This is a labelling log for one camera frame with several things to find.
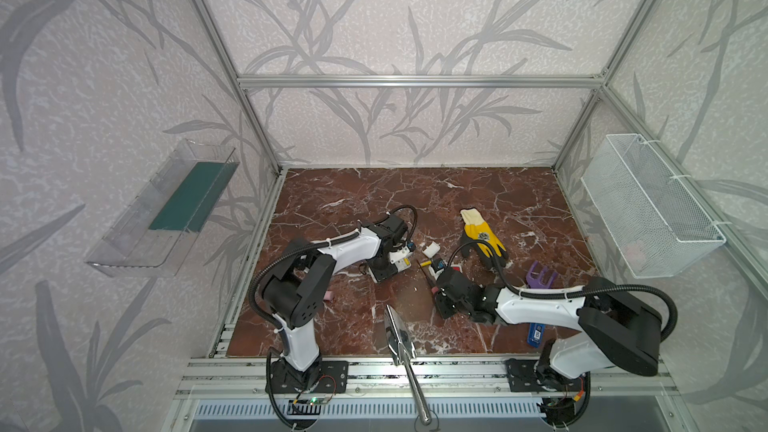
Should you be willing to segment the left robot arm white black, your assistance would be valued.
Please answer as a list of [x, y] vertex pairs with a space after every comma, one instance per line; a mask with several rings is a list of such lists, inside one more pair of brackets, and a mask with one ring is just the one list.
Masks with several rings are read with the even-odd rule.
[[392, 211], [336, 237], [315, 241], [299, 237], [251, 279], [246, 293], [249, 308], [279, 335], [281, 359], [289, 370], [306, 373], [320, 363], [314, 318], [334, 274], [360, 262], [375, 282], [405, 271], [410, 267], [416, 224]]

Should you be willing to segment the red handled screwdriver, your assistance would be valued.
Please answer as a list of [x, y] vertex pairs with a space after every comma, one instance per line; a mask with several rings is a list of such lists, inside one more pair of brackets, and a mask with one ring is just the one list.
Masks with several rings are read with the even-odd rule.
[[419, 269], [422, 272], [427, 285], [429, 286], [430, 293], [435, 295], [435, 293], [438, 291], [438, 287], [436, 284], [435, 270], [433, 268], [433, 260], [427, 259], [423, 262], [420, 262]]

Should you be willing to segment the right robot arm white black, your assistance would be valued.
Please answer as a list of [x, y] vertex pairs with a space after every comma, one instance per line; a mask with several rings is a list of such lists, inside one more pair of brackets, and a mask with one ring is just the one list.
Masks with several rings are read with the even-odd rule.
[[662, 290], [598, 276], [571, 288], [521, 289], [481, 286], [449, 267], [438, 276], [437, 289], [451, 315], [461, 313], [476, 323], [573, 330], [573, 336], [551, 340], [542, 350], [537, 362], [542, 378], [577, 379], [611, 366], [652, 377], [660, 345], [678, 322], [678, 308]]

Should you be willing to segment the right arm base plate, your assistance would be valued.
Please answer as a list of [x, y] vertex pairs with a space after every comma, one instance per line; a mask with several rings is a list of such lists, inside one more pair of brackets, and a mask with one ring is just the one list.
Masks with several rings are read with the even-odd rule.
[[511, 358], [504, 362], [511, 392], [575, 395], [582, 390], [582, 377], [568, 379], [549, 369], [540, 372], [537, 364], [537, 359]]

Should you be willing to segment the white remote control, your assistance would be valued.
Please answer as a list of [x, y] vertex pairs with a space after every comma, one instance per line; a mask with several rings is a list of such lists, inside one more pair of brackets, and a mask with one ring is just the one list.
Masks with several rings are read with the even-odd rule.
[[439, 253], [440, 249], [441, 247], [439, 244], [437, 244], [436, 242], [432, 242], [429, 246], [423, 249], [423, 254], [427, 258], [432, 258]]

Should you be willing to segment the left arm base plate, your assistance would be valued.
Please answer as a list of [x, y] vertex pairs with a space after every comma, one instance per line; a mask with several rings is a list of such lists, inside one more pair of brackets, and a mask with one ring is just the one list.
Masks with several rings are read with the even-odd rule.
[[317, 392], [344, 393], [349, 377], [348, 361], [318, 359], [306, 371], [299, 371], [285, 358], [269, 363], [266, 391], [273, 394]]

